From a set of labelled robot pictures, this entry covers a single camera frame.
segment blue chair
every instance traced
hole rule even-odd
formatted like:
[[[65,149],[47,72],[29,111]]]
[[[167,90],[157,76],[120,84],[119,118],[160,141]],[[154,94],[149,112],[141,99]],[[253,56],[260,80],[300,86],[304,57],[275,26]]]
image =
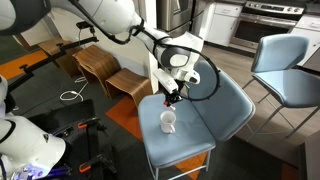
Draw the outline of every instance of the blue chair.
[[[192,98],[203,98],[212,92],[215,74],[206,61],[200,61],[195,70],[201,82],[189,84]],[[160,114],[168,110],[163,105],[164,95],[146,96],[138,106],[140,128],[146,154],[154,179],[159,169],[177,164],[196,155],[208,152],[206,164],[177,175],[209,167],[210,151],[217,141],[226,141],[244,126],[255,112],[255,106],[244,91],[226,73],[220,73],[221,87],[208,100],[183,100],[175,105],[176,132],[165,134],[160,129]]]
[[[286,108],[310,108],[317,107],[296,128],[291,125],[294,134],[305,122],[307,122],[320,106],[320,79],[299,69],[293,69],[305,56],[308,48],[308,39],[293,34],[279,34],[263,37],[260,40],[254,62],[251,67],[253,79],[267,91],[259,103],[271,94],[281,105],[267,120],[255,131],[247,141],[250,141],[260,130],[284,107]]]

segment white cabinet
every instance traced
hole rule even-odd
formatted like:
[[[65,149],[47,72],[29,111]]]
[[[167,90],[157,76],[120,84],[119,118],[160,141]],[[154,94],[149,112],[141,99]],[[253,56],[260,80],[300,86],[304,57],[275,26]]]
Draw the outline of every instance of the white cabinet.
[[[217,3],[206,40],[214,44],[229,46],[241,10],[242,6]]]
[[[320,47],[320,17],[304,15],[296,27],[293,28],[291,34],[303,35],[309,39],[308,51],[304,59],[298,63],[302,66]]]

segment white cup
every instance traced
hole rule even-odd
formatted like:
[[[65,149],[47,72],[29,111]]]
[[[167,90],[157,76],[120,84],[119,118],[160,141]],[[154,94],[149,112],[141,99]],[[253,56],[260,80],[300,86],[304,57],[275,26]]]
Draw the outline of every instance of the white cup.
[[[164,133],[175,133],[176,115],[172,111],[163,111],[160,115],[160,127]]]

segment chair seat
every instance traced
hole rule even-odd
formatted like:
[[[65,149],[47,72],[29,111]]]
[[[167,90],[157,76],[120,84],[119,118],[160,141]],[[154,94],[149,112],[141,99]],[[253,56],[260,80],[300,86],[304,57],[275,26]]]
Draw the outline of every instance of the chair seat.
[[[139,122],[151,164],[164,168],[215,147],[215,140],[198,112],[188,100],[175,105],[176,132],[165,134],[160,128],[160,114],[170,110],[163,105],[163,94],[145,97],[139,107]]]
[[[301,70],[255,73],[253,78],[264,86],[284,107],[307,108],[320,105],[320,81]]]

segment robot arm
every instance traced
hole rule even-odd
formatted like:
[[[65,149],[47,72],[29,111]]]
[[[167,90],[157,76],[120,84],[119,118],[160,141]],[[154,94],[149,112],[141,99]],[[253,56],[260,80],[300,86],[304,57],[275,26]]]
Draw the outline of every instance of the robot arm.
[[[23,32],[35,25],[51,7],[68,10],[103,32],[109,39],[119,44],[121,41],[114,34],[129,32],[141,40],[159,63],[166,69],[153,72],[167,91],[169,99],[178,100],[179,87],[176,81],[199,83],[200,77],[193,70],[201,51],[203,40],[190,33],[171,38],[165,32],[150,27],[135,13],[132,0],[2,0],[0,10],[0,35],[12,35]]]

